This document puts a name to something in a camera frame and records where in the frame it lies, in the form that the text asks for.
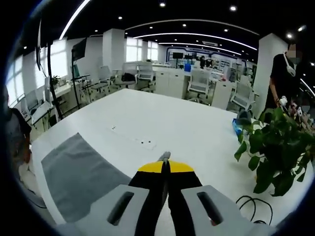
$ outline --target ceiling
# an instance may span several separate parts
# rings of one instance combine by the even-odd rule
[[[159,6],[161,1],[166,2],[166,6],[163,8]],[[83,0],[47,0],[44,2],[46,4],[43,5],[42,11],[37,15],[31,15],[31,19],[25,24],[17,54],[25,54],[34,49],[40,17],[42,18],[43,44],[58,39]],[[235,5],[237,11],[230,11],[231,5]],[[301,70],[304,73],[312,74],[315,68],[311,70],[307,66],[310,61],[315,62],[315,47],[312,44],[315,37],[311,35],[311,31],[314,32],[311,22],[315,21],[311,18],[312,15],[312,8],[309,1],[306,0],[288,0],[285,4],[274,0],[259,2],[252,0],[216,2],[204,0],[192,2],[182,0],[91,0],[74,20],[65,37],[72,39],[95,34],[102,35],[103,32],[111,28],[126,30],[127,35],[131,37],[156,33],[188,32],[227,38],[258,49],[259,39],[267,34],[274,33],[289,42],[286,34],[290,32],[293,34],[294,39],[292,40],[299,38],[299,41],[303,42],[304,45],[303,61],[305,61],[305,66]],[[201,19],[203,21],[191,21],[189,19]],[[301,25],[306,25],[307,28],[298,32],[297,29]],[[258,51],[246,46],[205,36],[159,35],[144,37],[143,39],[157,40],[158,43],[171,42],[174,43],[174,46],[176,46],[176,42],[202,44],[202,41],[208,41],[221,44],[223,49],[241,53],[243,59],[257,62],[258,57]]]

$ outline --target blue container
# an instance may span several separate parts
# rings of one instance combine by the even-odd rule
[[[184,71],[186,71],[186,72],[190,72],[191,71],[191,65],[189,63],[186,63],[184,65]]]

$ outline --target person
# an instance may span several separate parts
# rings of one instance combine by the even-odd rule
[[[205,67],[206,61],[205,56],[201,56],[200,58],[200,68],[203,69]]]
[[[30,151],[30,133],[32,128],[24,120],[19,110],[9,108],[9,94],[4,87],[4,117],[5,136],[8,154],[12,160],[12,169],[15,176],[36,195],[40,196],[34,171],[32,169]]]
[[[299,79],[295,76],[295,67],[300,62],[302,53],[297,50],[297,43],[291,43],[287,52],[274,57],[265,110],[280,107],[280,99],[285,96],[288,103],[286,108],[293,105],[298,94]],[[271,114],[267,114],[265,122],[270,123]]]

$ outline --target bag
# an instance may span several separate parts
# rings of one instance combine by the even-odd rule
[[[136,81],[136,78],[135,78],[135,76],[132,75],[132,74],[125,73],[125,74],[122,76],[122,81],[124,81],[124,82]]]

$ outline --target led strip light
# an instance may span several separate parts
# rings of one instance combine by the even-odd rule
[[[67,32],[67,30],[69,29],[70,25],[72,24],[72,22],[74,21],[74,19],[80,14],[80,12],[83,10],[83,8],[90,2],[91,0],[84,0],[84,2],[78,7],[78,9],[74,12],[74,14],[71,16],[68,24],[65,26],[65,28],[63,29],[63,32],[60,35],[59,40],[62,40],[62,38],[64,37],[65,33]]]
[[[304,82],[304,80],[300,79],[302,81],[302,83],[308,88],[309,91],[311,91],[311,93],[313,94],[313,96],[315,97],[315,93],[313,92],[313,90],[311,90],[311,88]]]
[[[217,48],[217,47],[207,46],[207,45],[203,45],[203,44],[194,44],[194,43],[159,43],[159,44],[180,44],[180,45],[199,46],[199,47],[218,49],[218,50],[226,51],[226,52],[229,52],[229,53],[234,53],[234,54],[237,54],[237,55],[240,55],[240,56],[242,55],[240,53],[236,53],[234,51],[230,51],[230,50],[227,50],[227,49],[224,49],[224,48]]]
[[[201,34],[201,33],[154,33],[154,34],[147,34],[147,35],[137,36],[137,37],[134,37],[134,38],[143,38],[143,37],[159,36],[159,35],[182,35],[182,34],[183,35],[195,35],[195,36],[204,36],[204,37],[223,39],[223,40],[226,40],[226,41],[230,41],[230,42],[233,42],[233,43],[237,43],[237,44],[243,45],[245,47],[248,47],[250,49],[253,49],[253,50],[257,51],[257,48],[249,46],[249,45],[247,45],[245,43],[241,43],[241,42],[238,42],[238,41],[235,41],[235,40],[232,40],[232,39],[228,39],[228,38],[222,38],[222,37],[218,37],[218,36],[214,36],[214,35],[207,35],[207,34]]]
[[[221,22],[221,21],[211,21],[211,20],[204,20],[204,19],[173,19],[173,20],[154,21],[154,22],[149,22],[149,23],[144,23],[144,24],[141,24],[141,25],[137,25],[137,26],[132,26],[132,27],[129,27],[129,28],[125,29],[125,30],[130,30],[130,29],[134,29],[134,28],[137,28],[137,27],[147,26],[147,25],[152,25],[152,24],[157,24],[157,23],[175,22],[175,21],[200,21],[200,22],[209,22],[209,23],[222,24],[222,25],[226,25],[226,26],[232,26],[232,27],[235,27],[235,28],[238,28],[238,29],[241,29],[241,30],[245,30],[245,31],[251,32],[251,33],[256,34],[256,35],[259,36],[259,33],[256,33],[254,31],[251,31],[249,29],[246,29],[246,28],[243,28],[243,27],[240,27],[240,26],[232,25],[232,24],[229,24],[229,23]]]

